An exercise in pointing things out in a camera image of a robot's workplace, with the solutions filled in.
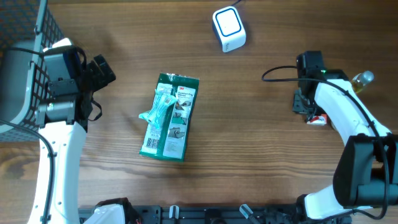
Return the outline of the yellow Vim liquid bottle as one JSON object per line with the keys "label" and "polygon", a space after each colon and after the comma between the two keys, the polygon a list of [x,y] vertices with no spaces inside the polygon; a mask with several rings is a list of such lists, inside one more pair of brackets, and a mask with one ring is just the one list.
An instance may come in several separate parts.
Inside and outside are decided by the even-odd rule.
{"label": "yellow Vim liquid bottle", "polygon": [[374,74],[371,71],[364,71],[363,73],[357,74],[352,80],[352,88],[355,93],[361,92],[366,85],[374,80]]}

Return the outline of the green snack packet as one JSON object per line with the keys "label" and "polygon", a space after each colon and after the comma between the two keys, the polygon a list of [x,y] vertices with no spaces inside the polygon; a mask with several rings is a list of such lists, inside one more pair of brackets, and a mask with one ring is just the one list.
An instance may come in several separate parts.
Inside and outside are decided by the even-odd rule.
{"label": "green snack packet", "polygon": [[159,75],[155,90],[171,94],[177,101],[168,108],[162,129],[148,123],[139,154],[165,161],[184,161],[198,87],[197,78],[174,73]]}

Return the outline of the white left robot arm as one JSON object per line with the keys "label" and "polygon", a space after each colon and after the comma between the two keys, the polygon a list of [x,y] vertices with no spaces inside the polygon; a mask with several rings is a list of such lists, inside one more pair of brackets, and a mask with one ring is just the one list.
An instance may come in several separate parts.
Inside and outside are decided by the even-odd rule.
{"label": "white left robot arm", "polygon": [[87,62],[76,45],[44,50],[50,96],[35,115],[40,159],[29,223],[79,223],[78,176],[90,114],[99,107],[94,92],[115,81],[102,55]]}

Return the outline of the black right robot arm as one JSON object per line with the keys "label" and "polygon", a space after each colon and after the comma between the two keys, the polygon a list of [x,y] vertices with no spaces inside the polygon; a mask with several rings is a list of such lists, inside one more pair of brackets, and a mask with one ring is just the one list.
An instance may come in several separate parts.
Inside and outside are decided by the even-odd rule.
{"label": "black right robot arm", "polygon": [[[327,115],[344,144],[332,184],[304,196],[305,218],[331,220],[353,213],[383,218],[397,205],[397,135],[364,106],[342,70],[324,66],[321,52],[298,55],[295,68],[308,118]],[[370,215],[370,208],[381,212]]]}

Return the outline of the mint green sachet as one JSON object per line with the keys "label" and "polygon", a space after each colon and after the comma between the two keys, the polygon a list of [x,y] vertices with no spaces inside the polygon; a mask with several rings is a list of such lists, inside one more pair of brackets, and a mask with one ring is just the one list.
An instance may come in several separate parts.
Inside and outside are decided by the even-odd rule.
{"label": "mint green sachet", "polygon": [[155,129],[162,129],[166,112],[176,101],[175,96],[155,90],[151,110],[141,113],[139,118],[147,121]]}

